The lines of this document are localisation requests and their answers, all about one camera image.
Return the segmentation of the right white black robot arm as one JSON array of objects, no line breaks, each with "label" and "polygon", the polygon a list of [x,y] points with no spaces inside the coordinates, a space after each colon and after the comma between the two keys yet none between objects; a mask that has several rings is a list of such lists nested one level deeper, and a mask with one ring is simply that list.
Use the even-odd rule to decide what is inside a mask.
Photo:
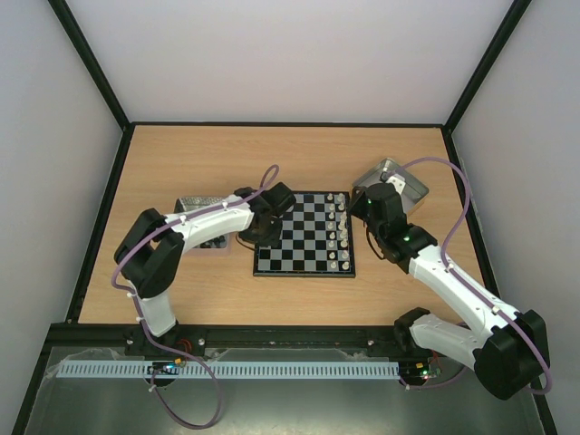
[{"label": "right white black robot arm", "polygon": [[535,311],[520,312],[458,267],[424,228],[408,223],[391,183],[353,190],[348,207],[383,259],[425,284],[463,321],[445,322],[417,307],[394,322],[397,348],[441,353],[472,370],[493,396],[507,400],[549,367],[546,323]]}]

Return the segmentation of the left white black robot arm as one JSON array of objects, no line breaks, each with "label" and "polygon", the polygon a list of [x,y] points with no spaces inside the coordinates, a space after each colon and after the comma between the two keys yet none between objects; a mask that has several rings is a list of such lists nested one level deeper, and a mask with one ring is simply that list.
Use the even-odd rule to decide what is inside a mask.
[{"label": "left white black robot arm", "polygon": [[190,212],[162,215],[155,208],[138,216],[113,258],[111,284],[133,299],[138,321],[161,337],[177,324],[170,300],[181,258],[194,247],[231,233],[255,247],[275,245],[282,216],[295,204],[284,183],[272,188],[240,188],[220,201]]}]

